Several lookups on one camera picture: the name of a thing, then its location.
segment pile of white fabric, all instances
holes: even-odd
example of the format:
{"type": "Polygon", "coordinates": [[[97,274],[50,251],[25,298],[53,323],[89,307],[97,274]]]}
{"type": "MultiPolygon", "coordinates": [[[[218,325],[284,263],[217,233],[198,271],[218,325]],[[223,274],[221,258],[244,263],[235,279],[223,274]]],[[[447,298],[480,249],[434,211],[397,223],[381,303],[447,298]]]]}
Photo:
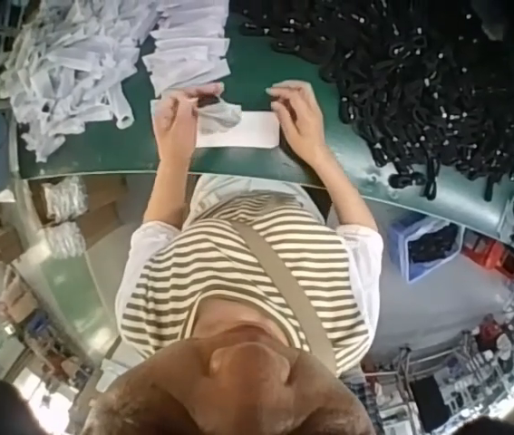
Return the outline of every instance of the pile of white fabric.
{"type": "Polygon", "coordinates": [[[133,123],[121,82],[136,73],[139,44],[164,9],[162,0],[43,0],[24,26],[0,75],[0,97],[10,98],[15,118],[37,161],[61,147],[85,123],[133,123]]]}
{"type": "Polygon", "coordinates": [[[192,0],[163,6],[154,53],[142,60],[156,96],[167,89],[214,82],[230,74],[224,37],[228,0],[192,0]]]}

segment white fabric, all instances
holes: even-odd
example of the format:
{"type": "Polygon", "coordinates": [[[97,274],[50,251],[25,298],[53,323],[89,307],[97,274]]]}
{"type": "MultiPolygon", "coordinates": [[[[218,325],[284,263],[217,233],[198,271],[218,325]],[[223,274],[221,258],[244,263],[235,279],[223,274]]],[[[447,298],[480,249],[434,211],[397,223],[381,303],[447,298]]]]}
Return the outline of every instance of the white fabric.
{"type": "MultiPolygon", "coordinates": [[[[253,190],[295,195],[305,210],[324,223],[313,200],[297,184],[269,179],[203,175],[194,190],[190,201],[190,214],[182,227],[186,228],[200,213],[220,201],[253,190]]],[[[379,277],[382,271],[383,240],[376,231],[359,225],[340,225],[335,232],[343,239],[344,247],[349,253],[352,292],[365,317],[371,342],[375,337],[380,312],[379,277]]],[[[128,262],[116,296],[115,314],[118,322],[145,264],[178,234],[179,230],[163,222],[145,223],[134,232],[128,262]]]]}

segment white paper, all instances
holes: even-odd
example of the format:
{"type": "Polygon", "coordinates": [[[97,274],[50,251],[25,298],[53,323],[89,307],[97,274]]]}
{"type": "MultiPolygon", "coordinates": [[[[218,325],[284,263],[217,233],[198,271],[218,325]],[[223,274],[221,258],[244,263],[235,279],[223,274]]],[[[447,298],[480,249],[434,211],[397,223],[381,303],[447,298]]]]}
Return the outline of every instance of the white paper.
{"type": "Polygon", "coordinates": [[[199,133],[197,148],[260,148],[271,150],[278,146],[280,128],[272,111],[243,111],[236,127],[223,132],[199,133]]]}

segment shoulder strap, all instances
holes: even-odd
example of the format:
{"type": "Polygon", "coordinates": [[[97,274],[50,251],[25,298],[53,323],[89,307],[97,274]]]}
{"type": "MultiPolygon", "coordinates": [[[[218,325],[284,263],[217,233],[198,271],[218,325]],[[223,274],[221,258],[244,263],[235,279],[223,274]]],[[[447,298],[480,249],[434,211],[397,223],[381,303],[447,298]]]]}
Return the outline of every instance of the shoulder strap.
{"type": "Polygon", "coordinates": [[[306,296],[305,291],[297,282],[291,271],[267,241],[258,234],[251,226],[232,221],[232,227],[245,240],[252,254],[273,281],[278,291],[283,295],[287,304],[295,313],[296,319],[301,324],[311,352],[315,355],[333,374],[337,373],[335,353],[331,342],[321,320],[306,296]]]}

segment hand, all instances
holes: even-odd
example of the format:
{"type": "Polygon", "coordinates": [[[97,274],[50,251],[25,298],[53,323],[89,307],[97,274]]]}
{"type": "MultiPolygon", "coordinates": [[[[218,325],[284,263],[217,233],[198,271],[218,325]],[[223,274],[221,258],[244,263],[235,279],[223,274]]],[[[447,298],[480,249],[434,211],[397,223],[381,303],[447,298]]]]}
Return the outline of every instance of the hand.
{"type": "Polygon", "coordinates": [[[267,93],[276,98],[271,109],[291,149],[315,168],[332,153],[325,145],[323,113],[311,84],[296,80],[274,84],[267,93]]]}
{"type": "Polygon", "coordinates": [[[196,148],[198,99],[207,95],[218,96],[223,91],[222,83],[210,83],[162,97],[152,118],[160,161],[189,166],[196,148]]]}

